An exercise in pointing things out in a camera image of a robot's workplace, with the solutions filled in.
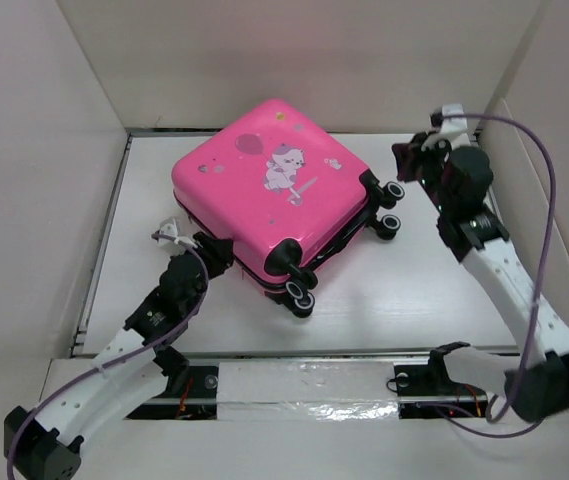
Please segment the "pink hard-shell suitcase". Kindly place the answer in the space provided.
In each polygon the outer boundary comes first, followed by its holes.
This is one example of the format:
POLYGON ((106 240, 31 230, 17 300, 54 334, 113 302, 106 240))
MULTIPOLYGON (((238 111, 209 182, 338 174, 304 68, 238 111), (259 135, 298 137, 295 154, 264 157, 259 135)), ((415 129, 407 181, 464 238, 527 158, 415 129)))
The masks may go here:
POLYGON ((280 99, 267 100, 179 159, 178 205, 232 255, 265 296, 311 315, 317 270, 365 228, 384 241, 405 196, 357 155, 280 99))

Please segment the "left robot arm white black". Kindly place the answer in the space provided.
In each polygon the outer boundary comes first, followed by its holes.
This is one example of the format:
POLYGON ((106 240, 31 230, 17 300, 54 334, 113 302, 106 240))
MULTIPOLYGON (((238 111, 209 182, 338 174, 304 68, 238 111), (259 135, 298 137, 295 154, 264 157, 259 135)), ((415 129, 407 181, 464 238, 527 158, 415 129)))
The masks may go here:
POLYGON ((188 360, 173 348, 204 301, 211 279, 233 264, 233 242, 179 237, 158 285, 78 375, 30 410, 4 420, 8 478, 70 479, 104 431, 160 394, 186 387, 188 360))

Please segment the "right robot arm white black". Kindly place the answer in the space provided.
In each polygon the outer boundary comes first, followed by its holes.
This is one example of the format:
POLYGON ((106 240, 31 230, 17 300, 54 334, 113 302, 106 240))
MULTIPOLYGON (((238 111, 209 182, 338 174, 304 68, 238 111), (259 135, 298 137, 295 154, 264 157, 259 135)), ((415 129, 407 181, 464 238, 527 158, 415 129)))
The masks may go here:
POLYGON ((487 354, 465 342, 443 345, 430 353, 427 384, 438 393, 468 384, 500 395, 528 423, 569 410, 569 326, 534 294, 508 231, 485 202, 493 181, 488 156, 444 139, 427 145, 428 136, 392 145, 397 178, 423 188, 439 213, 443 243, 484 289, 520 356, 487 354))

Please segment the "white foam block with tape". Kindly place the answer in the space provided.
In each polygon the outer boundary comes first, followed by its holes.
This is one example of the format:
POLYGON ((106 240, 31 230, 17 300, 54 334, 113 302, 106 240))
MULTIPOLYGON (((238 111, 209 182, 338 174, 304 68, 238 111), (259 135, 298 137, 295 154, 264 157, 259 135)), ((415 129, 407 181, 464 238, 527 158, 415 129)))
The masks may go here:
POLYGON ((399 401, 393 364, 371 360, 241 361, 219 366, 222 421, 386 421, 399 401))

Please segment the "black metal base rail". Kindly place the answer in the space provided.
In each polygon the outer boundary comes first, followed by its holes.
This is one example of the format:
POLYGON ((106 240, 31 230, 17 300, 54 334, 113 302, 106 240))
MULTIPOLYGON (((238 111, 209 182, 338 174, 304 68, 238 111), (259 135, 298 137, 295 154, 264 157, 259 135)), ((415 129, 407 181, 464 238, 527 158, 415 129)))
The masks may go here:
POLYGON ((435 389, 423 357, 201 360, 185 384, 144 402, 131 420, 374 421, 482 418, 487 394, 435 389))

